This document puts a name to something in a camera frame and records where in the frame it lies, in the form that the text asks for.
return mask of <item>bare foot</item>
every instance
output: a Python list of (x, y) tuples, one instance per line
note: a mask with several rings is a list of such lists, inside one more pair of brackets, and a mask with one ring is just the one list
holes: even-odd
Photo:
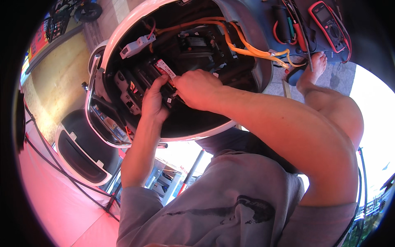
[(310, 67), (307, 67), (305, 72), (300, 76), (296, 83), (297, 90), (304, 95), (304, 90), (309, 88), (311, 85), (315, 85), (318, 78), (326, 69), (328, 58), (325, 56), (323, 51), (314, 53), (311, 56), (311, 62), (313, 63), (313, 72)]

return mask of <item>yellow cable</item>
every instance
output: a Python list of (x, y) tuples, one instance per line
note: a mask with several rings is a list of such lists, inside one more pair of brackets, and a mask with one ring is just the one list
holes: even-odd
[(270, 53), (270, 52), (261, 51), (261, 50), (256, 49), (255, 47), (250, 45), (245, 40), (244, 34), (241, 32), (239, 27), (235, 23), (230, 22), (230, 24), (236, 29), (237, 34), (239, 35), (239, 38), (240, 38), (241, 42), (245, 45), (247, 50), (235, 47), (233, 45), (232, 41), (230, 40), (230, 37), (229, 37), (229, 34), (228, 34), (228, 29), (226, 28), (226, 26), (222, 22), (217, 21), (217, 20), (225, 21), (225, 18), (224, 17), (204, 17), (204, 18), (200, 18), (200, 19), (195, 20), (195, 21), (182, 23), (182, 24), (177, 25), (177, 26), (172, 26), (172, 27), (169, 27), (169, 28), (159, 29), (157, 31), (157, 35), (160, 35), (160, 34), (162, 34), (164, 32), (168, 32), (168, 31), (171, 31), (171, 30), (176, 30), (176, 29), (179, 29), (179, 28), (182, 28), (182, 27), (195, 25), (195, 24), (215, 24), (215, 25), (219, 25), (224, 30), (226, 43), (228, 44), (229, 48), (232, 51), (234, 51), (234, 52), (237, 52), (237, 53), (242, 54), (242, 55), (258, 57), (258, 58), (263, 58), (263, 59), (275, 61), (279, 65), (284, 67), (285, 69), (288, 69), (289, 66), (284, 61), (281, 61), (280, 59), (276, 58), (276, 56), (281, 56), (281, 55), (287, 54), (287, 59), (288, 59), (290, 65), (292, 65), (294, 67), (299, 67), (299, 66), (303, 66), (304, 65), (304, 64), (302, 64), (302, 65), (295, 65), (295, 64), (293, 64), (291, 62), (289, 49), (286, 49), (286, 50), (281, 51), (281, 52), (277, 52), (277, 53), (274, 54), (274, 56), (272, 56), (272, 53)]

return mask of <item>man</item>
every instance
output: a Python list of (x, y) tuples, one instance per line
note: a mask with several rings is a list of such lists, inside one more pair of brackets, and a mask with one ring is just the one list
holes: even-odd
[[(202, 70), (176, 77), (188, 106), (229, 117), (261, 143), (251, 145), (252, 134), (235, 129), (198, 141), (214, 158), (165, 207), (144, 188), (168, 116), (159, 92), (167, 77), (158, 78), (121, 166), (117, 245), (333, 246), (356, 208), (363, 119), (351, 98), (315, 86), (325, 54), (315, 53), (312, 62), (314, 72), (307, 68), (297, 83), (306, 104), (223, 86)], [(255, 146), (262, 148), (250, 151)], [(302, 180), (284, 170), (293, 167), (307, 175), (306, 193)]]

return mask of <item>white connector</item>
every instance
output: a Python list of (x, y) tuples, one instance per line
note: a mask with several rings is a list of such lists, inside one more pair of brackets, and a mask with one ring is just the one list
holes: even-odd
[(119, 53), (119, 55), (121, 55), (122, 59), (131, 57), (139, 53), (142, 49), (144, 49), (147, 45), (154, 42), (155, 40), (155, 34), (152, 34), (149, 39), (148, 35), (141, 36), (136, 41), (127, 44)]

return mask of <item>multimeter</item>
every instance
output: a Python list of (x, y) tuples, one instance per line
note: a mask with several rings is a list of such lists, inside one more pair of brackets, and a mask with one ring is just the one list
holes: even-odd
[(324, 32), (334, 52), (339, 53), (346, 47), (344, 34), (330, 11), (330, 7), (323, 1), (315, 2), (308, 8), (308, 12)]

